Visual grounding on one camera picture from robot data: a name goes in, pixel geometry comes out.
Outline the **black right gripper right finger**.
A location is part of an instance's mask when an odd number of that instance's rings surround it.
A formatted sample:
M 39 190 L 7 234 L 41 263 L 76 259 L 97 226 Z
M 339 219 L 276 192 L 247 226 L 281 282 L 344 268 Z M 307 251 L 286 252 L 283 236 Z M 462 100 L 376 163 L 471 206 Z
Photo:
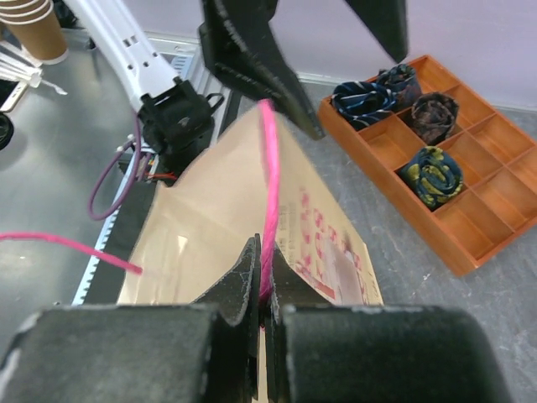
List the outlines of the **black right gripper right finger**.
M 305 313 L 299 313 L 301 331 L 317 332 L 321 325 L 312 316 L 312 311 L 318 306 L 331 306 L 331 303 L 288 265 L 278 247 L 274 248 L 271 281 L 273 289 L 268 300 L 268 331 L 278 326 L 282 307 L 291 305 L 298 311 L 305 308 Z

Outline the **pink and cream paper bag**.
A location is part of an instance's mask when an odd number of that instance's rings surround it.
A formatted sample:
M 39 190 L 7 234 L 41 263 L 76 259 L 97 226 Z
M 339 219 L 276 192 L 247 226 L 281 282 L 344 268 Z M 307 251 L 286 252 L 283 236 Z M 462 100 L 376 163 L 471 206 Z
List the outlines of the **pink and cream paper bag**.
M 261 239 L 258 327 L 194 303 Z M 317 332 L 283 306 L 268 331 L 274 248 L 330 303 Z M 239 118 L 173 186 L 157 186 L 115 306 L 25 321 L 1 367 L 4 402 L 379 402 L 368 247 L 267 102 Z

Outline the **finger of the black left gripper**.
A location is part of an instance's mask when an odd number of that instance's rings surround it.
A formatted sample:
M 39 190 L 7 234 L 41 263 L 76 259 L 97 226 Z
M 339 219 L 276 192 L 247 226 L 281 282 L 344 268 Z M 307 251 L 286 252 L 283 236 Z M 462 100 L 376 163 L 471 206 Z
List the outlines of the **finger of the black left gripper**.
M 325 133 L 295 72 L 287 65 L 269 21 L 278 3 L 206 0 L 198 28 L 206 68 L 222 84 L 254 101 L 269 99 L 314 140 Z
M 409 54 L 407 2 L 405 0 L 346 0 L 369 32 L 394 62 Z

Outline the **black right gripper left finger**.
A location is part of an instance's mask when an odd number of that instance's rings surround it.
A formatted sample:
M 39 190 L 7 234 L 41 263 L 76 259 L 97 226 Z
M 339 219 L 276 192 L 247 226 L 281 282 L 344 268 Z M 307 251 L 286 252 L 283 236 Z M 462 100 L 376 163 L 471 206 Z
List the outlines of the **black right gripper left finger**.
M 236 263 L 194 303 L 216 304 L 232 326 L 247 323 L 258 327 L 261 276 L 261 239 L 254 235 L 245 243 Z

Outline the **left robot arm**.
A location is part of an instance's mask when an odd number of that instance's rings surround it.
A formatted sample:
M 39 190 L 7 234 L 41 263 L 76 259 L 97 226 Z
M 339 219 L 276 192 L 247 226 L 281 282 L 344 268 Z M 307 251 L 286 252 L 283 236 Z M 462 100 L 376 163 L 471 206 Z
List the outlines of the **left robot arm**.
M 143 138 L 161 165 L 180 175 L 208 147 L 214 130 L 210 96 L 197 93 L 147 39 L 122 1 L 69 1 L 114 69 Z M 275 1 L 204 1 L 199 27 L 206 69 L 224 86 L 276 110 L 312 139 L 324 136 L 298 77 L 286 63 L 269 26 Z

